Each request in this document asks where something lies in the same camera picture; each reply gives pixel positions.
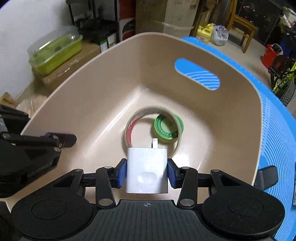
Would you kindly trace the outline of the large white charger block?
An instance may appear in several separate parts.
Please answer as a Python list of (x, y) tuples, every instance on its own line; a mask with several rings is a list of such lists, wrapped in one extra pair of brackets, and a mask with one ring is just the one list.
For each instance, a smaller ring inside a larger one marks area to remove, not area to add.
[(168, 193), (167, 150), (158, 147), (158, 139), (152, 139), (151, 148), (128, 148), (126, 193)]

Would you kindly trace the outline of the green round tin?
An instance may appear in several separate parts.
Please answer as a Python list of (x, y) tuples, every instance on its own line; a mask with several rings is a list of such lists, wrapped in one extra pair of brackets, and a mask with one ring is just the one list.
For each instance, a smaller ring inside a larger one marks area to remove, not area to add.
[(154, 136), (163, 143), (174, 143), (179, 137), (176, 123), (161, 114), (154, 120), (152, 130)]

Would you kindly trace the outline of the clear tape roll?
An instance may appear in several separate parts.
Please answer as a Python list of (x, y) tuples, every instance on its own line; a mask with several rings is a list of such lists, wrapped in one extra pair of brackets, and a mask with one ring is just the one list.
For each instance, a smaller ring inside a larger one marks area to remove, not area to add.
[(125, 133), (124, 133), (125, 144), (126, 144), (127, 148), (132, 148), (133, 128), (143, 117), (145, 117), (147, 115), (152, 115), (152, 114), (164, 115), (165, 117), (173, 120), (177, 125), (179, 137), (178, 137), (178, 140), (176, 141), (177, 143), (176, 143), (174, 149), (168, 154), (168, 158), (172, 158), (173, 156), (175, 156), (175, 154), (177, 153), (177, 151), (180, 148), (182, 134), (184, 131), (184, 124), (183, 124), (182, 119), (179, 116), (175, 115), (167, 108), (163, 108), (161, 106), (148, 106), (148, 107), (139, 109), (138, 111), (136, 111), (133, 114), (133, 116), (129, 119), (129, 121), (127, 122), (126, 127), (125, 127)]

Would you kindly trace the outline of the black remote control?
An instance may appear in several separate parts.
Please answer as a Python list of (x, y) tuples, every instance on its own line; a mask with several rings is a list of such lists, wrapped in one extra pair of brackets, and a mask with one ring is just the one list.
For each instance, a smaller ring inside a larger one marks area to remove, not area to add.
[(278, 170), (274, 165), (257, 170), (254, 187), (265, 191), (278, 183)]

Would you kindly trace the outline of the beige plastic storage bin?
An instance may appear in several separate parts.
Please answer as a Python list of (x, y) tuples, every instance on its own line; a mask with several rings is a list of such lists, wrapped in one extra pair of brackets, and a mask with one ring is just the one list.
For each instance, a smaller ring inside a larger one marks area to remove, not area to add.
[(69, 171), (93, 173), (126, 157), (125, 126), (141, 108), (167, 108), (184, 123), (174, 162), (222, 170), (253, 184), (261, 146), (254, 85), (207, 47), (164, 34), (139, 34), (98, 55), (43, 103), (24, 135), (73, 133), (57, 167), (5, 198), (8, 208)]

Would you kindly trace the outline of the plastic bag of grain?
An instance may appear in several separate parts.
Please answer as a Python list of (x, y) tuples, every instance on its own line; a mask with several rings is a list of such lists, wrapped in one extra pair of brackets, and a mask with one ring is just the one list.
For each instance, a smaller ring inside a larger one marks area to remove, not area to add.
[(31, 118), (46, 99), (46, 95), (33, 94), (31, 97), (24, 99), (21, 103), (19, 103), (16, 107), (16, 110), (27, 113), (29, 115), (29, 118)]

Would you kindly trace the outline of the green plastic container with lid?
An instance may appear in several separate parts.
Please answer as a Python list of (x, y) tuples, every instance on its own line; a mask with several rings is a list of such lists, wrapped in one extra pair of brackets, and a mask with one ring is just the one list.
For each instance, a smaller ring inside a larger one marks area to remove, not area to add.
[(32, 69), (47, 76), (82, 50), (83, 36), (75, 26), (63, 26), (41, 37), (27, 49)]

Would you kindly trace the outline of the blue silicone baking mat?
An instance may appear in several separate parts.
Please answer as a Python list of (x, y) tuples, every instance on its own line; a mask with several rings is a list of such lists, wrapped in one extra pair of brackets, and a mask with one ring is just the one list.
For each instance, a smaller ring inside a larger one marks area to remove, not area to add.
[(212, 54), (242, 74), (256, 89), (261, 100), (262, 135), (258, 168), (274, 165), (278, 182), (266, 190), (285, 208), (285, 218), (275, 240), (295, 238), (295, 118), (282, 102), (251, 72), (216, 48), (194, 37), (181, 39)]

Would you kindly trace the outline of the black metal shelf rack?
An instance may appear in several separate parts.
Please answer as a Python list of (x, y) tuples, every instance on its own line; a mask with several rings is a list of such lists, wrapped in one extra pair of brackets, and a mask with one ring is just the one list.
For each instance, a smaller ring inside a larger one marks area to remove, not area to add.
[(97, 44), (104, 52), (117, 43), (118, 24), (103, 17), (98, 1), (66, 1), (72, 25), (85, 40)]

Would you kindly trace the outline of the bicycle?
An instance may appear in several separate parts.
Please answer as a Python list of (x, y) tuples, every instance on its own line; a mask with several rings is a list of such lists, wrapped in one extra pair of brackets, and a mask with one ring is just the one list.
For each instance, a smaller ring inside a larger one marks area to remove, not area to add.
[(268, 68), (272, 93), (288, 106), (295, 94), (295, 58), (277, 56)]

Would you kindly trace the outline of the red bucket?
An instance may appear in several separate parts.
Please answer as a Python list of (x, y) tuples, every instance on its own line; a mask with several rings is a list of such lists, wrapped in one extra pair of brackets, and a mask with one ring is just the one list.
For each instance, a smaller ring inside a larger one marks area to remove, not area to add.
[(274, 59), (282, 54), (283, 49), (279, 44), (269, 44), (261, 58), (262, 64), (268, 69), (272, 65)]

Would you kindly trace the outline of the yellow oil jug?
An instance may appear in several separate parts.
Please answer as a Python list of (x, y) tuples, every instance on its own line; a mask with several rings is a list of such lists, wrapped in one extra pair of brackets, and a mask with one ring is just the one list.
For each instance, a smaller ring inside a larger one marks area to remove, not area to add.
[(215, 30), (215, 24), (210, 23), (206, 25), (205, 27), (202, 27), (201, 25), (198, 26), (195, 37), (204, 43), (209, 43), (211, 40), (212, 33)]

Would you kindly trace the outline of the white plastic bag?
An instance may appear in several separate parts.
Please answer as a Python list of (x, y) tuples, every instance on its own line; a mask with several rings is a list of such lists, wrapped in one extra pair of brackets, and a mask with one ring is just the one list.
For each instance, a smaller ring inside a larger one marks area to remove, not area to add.
[(224, 46), (228, 41), (229, 33), (223, 25), (215, 25), (211, 36), (211, 43), (217, 46)]

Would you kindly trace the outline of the stacked large cardboard boxes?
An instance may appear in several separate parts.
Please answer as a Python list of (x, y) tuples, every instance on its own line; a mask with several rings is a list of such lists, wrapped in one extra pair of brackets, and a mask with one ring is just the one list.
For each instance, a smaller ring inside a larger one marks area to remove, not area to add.
[(175, 37), (189, 36), (199, 1), (141, 0), (136, 2), (135, 32), (159, 32)]

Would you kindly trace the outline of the wooden chair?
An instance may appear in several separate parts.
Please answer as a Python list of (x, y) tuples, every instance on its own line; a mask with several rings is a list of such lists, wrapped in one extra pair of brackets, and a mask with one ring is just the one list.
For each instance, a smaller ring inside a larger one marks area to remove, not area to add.
[(250, 46), (251, 40), (253, 39), (256, 31), (258, 30), (258, 27), (256, 27), (247, 19), (237, 15), (236, 6), (237, 6), (237, 0), (230, 1), (230, 8), (228, 13), (229, 21), (226, 29), (227, 31), (234, 30), (235, 32), (238, 32), (238, 33), (242, 31), (241, 33), (242, 39), (240, 44), (243, 45), (245, 39), (247, 39), (247, 42), (242, 49), (243, 53), (246, 53), (248, 47)]

